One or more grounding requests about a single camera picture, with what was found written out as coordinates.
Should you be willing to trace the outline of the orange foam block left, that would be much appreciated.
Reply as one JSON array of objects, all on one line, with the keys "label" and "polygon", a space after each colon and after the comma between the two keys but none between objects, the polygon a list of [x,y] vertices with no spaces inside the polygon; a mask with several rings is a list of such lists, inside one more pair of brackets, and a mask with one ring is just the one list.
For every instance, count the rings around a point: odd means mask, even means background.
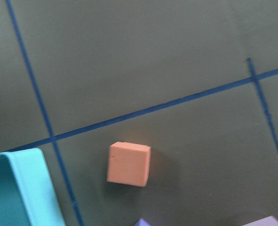
[{"label": "orange foam block left", "polygon": [[151,161],[151,147],[128,142],[116,142],[109,147],[107,181],[145,187]]}]

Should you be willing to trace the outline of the purple foam block left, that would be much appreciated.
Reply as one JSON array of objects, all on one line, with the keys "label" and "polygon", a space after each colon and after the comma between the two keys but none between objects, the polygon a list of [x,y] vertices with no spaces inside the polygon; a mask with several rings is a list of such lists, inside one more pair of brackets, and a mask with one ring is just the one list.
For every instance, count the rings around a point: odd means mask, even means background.
[{"label": "purple foam block left", "polygon": [[134,226],[151,226],[146,220],[144,220],[143,218],[140,218],[135,224]]}]

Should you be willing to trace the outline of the teal plastic bin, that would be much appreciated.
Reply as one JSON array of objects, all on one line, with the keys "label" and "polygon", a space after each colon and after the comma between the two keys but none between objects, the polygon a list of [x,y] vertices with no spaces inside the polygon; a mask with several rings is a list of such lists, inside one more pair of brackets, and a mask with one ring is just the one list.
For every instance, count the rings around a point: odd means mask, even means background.
[{"label": "teal plastic bin", "polygon": [[64,225],[43,152],[1,152],[0,226]]}]

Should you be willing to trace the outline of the pink foam block left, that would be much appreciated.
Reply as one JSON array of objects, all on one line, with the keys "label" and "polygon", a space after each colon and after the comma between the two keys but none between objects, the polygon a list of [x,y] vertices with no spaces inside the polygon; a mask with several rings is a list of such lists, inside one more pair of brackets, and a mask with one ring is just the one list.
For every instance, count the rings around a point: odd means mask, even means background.
[{"label": "pink foam block left", "polygon": [[274,216],[259,219],[243,226],[278,226],[278,220]]}]

